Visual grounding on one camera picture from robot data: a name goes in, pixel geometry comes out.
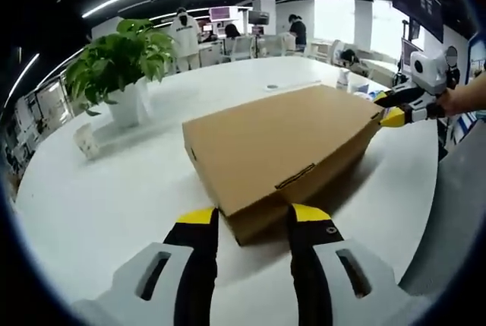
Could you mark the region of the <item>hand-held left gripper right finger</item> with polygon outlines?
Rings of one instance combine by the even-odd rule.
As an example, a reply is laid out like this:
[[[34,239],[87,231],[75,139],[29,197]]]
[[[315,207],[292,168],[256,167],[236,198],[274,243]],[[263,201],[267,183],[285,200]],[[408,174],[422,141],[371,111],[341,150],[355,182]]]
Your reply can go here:
[[[396,283],[393,269],[344,239],[329,214],[291,204],[287,230],[300,325],[407,323],[414,299]]]

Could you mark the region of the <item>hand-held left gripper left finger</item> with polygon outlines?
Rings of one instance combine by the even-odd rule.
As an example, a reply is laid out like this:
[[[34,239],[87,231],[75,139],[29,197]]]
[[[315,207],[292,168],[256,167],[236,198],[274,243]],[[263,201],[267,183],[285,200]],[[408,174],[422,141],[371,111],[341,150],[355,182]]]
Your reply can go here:
[[[179,217],[115,271],[111,287],[71,306],[85,325],[208,325],[215,281],[219,215],[214,207]]]

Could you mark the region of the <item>person's right hand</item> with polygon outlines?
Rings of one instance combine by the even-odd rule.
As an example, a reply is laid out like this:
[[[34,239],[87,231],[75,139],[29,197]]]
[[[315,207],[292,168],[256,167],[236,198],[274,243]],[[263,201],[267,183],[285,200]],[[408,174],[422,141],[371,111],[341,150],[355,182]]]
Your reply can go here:
[[[447,88],[437,98],[437,105],[441,107],[445,116],[455,116],[460,113],[460,92],[458,90],[452,90]]]

